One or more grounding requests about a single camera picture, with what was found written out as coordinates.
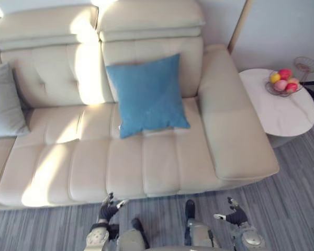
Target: fruit bowl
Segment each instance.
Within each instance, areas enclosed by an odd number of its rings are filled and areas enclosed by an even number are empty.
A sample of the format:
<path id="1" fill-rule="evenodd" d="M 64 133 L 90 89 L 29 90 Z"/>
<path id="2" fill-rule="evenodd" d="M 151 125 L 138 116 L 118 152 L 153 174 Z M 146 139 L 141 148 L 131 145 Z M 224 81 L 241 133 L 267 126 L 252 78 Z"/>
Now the fruit bowl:
<path id="1" fill-rule="evenodd" d="M 289 69 L 272 71 L 265 81 L 265 89 L 272 95 L 281 97 L 288 97 L 302 88 L 299 80 L 292 77 L 292 71 Z"/>

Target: sofa backrest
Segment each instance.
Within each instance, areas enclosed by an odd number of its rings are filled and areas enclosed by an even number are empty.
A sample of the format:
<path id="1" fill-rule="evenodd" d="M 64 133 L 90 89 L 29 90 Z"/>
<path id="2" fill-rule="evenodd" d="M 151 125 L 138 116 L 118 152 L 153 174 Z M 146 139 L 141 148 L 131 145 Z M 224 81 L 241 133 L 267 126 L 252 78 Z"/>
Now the sofa backrest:
<path id="1" fill-rule="evenodd" d="M 193 97 L 203 24 L 194 0 L 119 1 L 100 13 L 95 6 L 28 10 L 0 19 L 0 61 L 12 65 L 23 101 L 40 108 L 118 101 L 105 65 L 180 53 L 182 96 Z"/>

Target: wall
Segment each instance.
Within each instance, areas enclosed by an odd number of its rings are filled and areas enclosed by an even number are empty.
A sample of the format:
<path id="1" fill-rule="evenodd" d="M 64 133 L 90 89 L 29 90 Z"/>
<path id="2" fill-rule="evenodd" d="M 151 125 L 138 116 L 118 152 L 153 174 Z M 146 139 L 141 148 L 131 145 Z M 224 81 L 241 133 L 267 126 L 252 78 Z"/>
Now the wall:
<path id="1" fill-rule="evenodd" d="M 314 0 L 255 0 L 232 53 L 238 69 L 294 69 L 297 56 L 314 59 Z"/>
<path id="2" fill-rule="evenodd" d="M 0 8 L 4 14 L 8 14 L 50 6 L 86 3 L 100 5 L 107 1 L 112 0 L 0 0 Z M 204 10 L 207 22 L 203 32 L 205 44 L 223 43 L 228 45 L 245 0 L 198 0 L 198 2 Z"/>
<path id="3" fill-rule="evenodd" d="M 59 5 L 91 2 L 98 5 L 106 1 L 111 0 L 0 0 L 0 8 L 8 14 Z M 198 2 L 207 22 L 203 32 L 205 44 L 228 45 L 245 0 Z M 314 59 L 314 0 L 255 0 L 232 53 L 238 69 L 293 68 L 293 59 L 300 55 Z M 314 74 L 308 80 L 314 80 Z"/>

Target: beige leather sofa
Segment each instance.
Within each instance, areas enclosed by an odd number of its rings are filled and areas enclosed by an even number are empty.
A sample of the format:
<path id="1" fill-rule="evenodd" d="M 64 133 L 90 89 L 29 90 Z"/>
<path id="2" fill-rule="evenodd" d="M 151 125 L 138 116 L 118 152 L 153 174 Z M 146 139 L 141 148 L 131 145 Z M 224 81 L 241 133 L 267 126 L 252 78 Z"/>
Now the beige leather sofa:
<path id="1" fill-rule="evenodd" d="M 0 139 L 0 208 L 61 206 L 230 189 L 278 163 L 223 45 L 203 47 L 193 0 L 67 6 L 0 19 L 31 133 Z M 190 129 L 121 140 L 105 65 L 181 54 Z"/>

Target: yellow fruit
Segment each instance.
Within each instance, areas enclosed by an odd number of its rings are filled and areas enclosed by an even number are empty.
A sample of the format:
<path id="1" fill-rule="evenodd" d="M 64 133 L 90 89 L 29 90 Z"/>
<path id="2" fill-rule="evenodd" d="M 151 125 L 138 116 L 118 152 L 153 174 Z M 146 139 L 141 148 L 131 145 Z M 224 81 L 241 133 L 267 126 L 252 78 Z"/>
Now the yellow fruit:
<path id="1" fill-rule="evenodd" d="M 278 73 L 273 73 L 270 76 L 270 82 L 272 84 L 276 83 L 277 81 L 281 80 L 281 76 Z"/>

